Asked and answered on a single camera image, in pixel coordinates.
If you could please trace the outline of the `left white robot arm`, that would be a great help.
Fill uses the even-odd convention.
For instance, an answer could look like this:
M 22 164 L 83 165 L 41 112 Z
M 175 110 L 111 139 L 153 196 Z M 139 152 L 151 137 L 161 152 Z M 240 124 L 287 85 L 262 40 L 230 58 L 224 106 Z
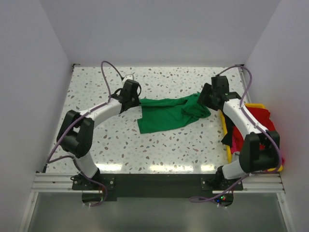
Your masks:
M 140 92 L 140 84 L 127 79 L 123 82 L 123 87 L 110 96 L 107 103 L 81 112 L 70 110 L 66 113 L 56 142 L 64 151 L 73 155 L 79 171 L 85 175 L 83 184 L 88 189 L 96 189 L 100 184 L 99 169 L 90 155 L 95 127 L 113 116 L 139 106 Z

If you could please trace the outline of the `green t shirt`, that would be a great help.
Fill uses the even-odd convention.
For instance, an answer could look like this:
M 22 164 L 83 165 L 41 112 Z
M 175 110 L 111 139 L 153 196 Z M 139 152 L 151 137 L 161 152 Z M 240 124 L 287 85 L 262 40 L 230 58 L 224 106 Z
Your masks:
M 140 133 L 179 129 L 209 117 L 209 109 L 197 103 L 199 96 L 200 93 L 194 93 L 177 99 L 142 99 L 142 118 L 137 120 Z

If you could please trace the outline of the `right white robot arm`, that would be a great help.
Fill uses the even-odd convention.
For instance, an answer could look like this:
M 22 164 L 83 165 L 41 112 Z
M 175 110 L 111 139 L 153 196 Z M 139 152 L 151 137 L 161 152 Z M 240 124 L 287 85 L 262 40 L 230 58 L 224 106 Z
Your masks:
M 280 135 L 261 124 L 248 110 L 243 98 L 229 90 L 226 76 L 215 76 L 203 86 L 197 101 L 212 110 L 221 111 L 239 130 L 243 146 L 236 160 L 218 168 L 215 184 L 221 190 L 232 185 L 232 179 L 249 174 L 274 173 L 282 165 Z

